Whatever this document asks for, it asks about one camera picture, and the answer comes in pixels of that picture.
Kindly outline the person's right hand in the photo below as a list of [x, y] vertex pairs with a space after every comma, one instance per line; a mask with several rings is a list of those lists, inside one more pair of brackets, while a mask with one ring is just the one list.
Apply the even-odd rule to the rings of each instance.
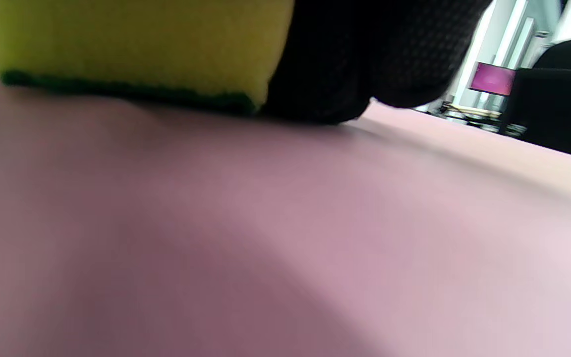
[[489, 0], [297, 0], [261, 112], [335, 125], [375, 99], [415, 108], [453, 83]]

